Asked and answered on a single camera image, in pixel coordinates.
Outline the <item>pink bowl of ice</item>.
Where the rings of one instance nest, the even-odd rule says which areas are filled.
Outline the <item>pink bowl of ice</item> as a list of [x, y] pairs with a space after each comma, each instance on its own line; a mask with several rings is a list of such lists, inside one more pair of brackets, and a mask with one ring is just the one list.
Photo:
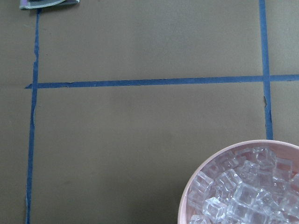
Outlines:
[[274, 140], [229, 146], [204, 161], [183, 192], [180, 224], [296, 224], [299, 148]]

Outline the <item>grey folded cloth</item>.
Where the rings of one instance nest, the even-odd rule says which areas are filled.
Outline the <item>grey folded cloth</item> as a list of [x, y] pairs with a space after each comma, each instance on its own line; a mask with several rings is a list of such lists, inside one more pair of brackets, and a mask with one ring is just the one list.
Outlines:
[[45, 7], [78, 4], [80, 0], [20, 0], [19, 9], [31, 10]]

